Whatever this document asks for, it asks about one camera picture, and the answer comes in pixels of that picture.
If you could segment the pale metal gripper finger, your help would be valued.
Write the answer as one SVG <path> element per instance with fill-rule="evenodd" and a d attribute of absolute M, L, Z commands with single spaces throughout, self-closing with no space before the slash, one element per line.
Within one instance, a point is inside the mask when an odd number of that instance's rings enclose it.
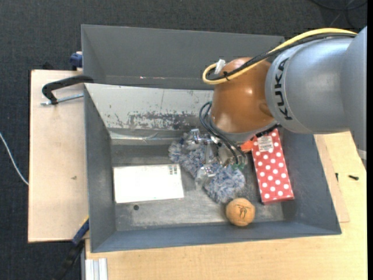
<path fill-rule="evenodd" d="M 196 189 L 202 189 L 205 184 L 207 184 L 216 173 L 213 170 L 213 166 L 211 164 L 204 164 L 200 167 L 196 173 L 195 177 L 195 186 Z"/>
<path fill-rule="evenodd" d="M 201 134 L 198 128 L 191 129 L 185 133 L 181 139 L 182 150 L 194 151 L 207 145 L 210 142 L 210 137 L 206 134 Z"/>

